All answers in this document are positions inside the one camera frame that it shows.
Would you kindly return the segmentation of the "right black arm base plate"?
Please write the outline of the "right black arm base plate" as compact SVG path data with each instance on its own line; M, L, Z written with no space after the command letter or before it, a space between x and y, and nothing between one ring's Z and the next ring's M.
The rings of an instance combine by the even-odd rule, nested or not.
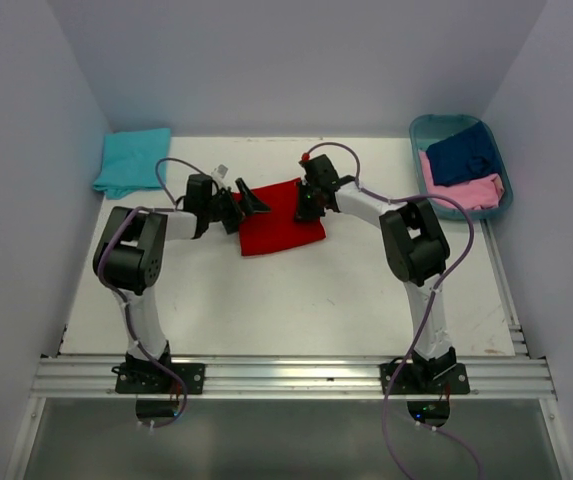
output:
M468 374L463 363L437 374L421 363L405 363L396 377L402 358L381 363L379 378L383 393L390 395L467 395L471 393Z

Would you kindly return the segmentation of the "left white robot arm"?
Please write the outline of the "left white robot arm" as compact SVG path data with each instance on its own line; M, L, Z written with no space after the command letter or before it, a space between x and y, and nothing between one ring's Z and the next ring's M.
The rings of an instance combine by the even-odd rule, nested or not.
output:
M102 232L93 271L122 309L129 341L125 364L151 392L167 390L174 379L154 291L165 245L197 240L213 223L236 233L248 218L271 212L243 179L236 179L235 185L237 193L208 174L192 174L173 208L115 207Z

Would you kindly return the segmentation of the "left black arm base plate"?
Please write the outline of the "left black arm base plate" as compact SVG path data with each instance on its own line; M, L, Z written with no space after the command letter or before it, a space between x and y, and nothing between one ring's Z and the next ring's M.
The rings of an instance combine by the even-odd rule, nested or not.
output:
M202 363L172 363L167 368L184 381L188 395L200 395L205 379L205 365ZM150 362L113 366L111 372L117 376L115 392L118 394L170 394L179 393L178 382Z

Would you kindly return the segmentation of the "red t shirt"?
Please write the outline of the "red t shirt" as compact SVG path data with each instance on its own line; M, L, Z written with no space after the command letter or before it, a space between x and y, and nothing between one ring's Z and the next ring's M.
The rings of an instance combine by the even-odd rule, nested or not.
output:
M268 255L302 247L326 238L319 219L296 222L297 179L253 189L252 192L271 211L252 215L239 227L241 255Z

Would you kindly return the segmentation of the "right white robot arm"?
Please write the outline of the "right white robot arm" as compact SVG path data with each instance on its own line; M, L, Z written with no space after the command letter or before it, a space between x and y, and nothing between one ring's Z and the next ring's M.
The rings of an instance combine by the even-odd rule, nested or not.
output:
M394 206L378 199L362 191L354 177L339 176L325 155L305 154L300 165L305 175L296 182L297 222L312 222L331 210L379 229L387 264L403 283L410 306L411 379L420 391L436 391L457 360L439 283L450 247L430 202L410 200Z

